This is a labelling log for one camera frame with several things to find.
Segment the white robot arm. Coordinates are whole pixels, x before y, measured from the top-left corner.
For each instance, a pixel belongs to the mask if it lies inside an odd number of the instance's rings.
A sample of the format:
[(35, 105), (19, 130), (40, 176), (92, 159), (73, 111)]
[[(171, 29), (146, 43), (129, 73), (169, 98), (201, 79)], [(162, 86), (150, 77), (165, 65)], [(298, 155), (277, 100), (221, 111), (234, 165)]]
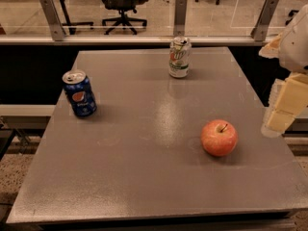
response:
[(281, 34), (261, 48), (259, 55), (277, 58), (290, 71), (285, 80), (273, 82), (261, 127), (264, 136), (276, 138), (308, 106), (308, 5), (299, 10)]

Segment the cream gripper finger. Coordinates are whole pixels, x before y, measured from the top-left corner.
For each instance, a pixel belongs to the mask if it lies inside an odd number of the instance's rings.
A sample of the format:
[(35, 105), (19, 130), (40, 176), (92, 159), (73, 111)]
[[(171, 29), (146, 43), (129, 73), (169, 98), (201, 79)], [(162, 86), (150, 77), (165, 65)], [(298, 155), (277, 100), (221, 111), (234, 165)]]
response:
[(284, 133), (308, 106), (308, 76), (291, 73), (285, 80), (276, 79), (265, 112), (267, 133)]
[(279, 34), (278, 36), (273, 38), (269, 43), (263, 46), (259, 51), (259, 55), (267, 59), (278, 58), (281, 37), (282, 35)]

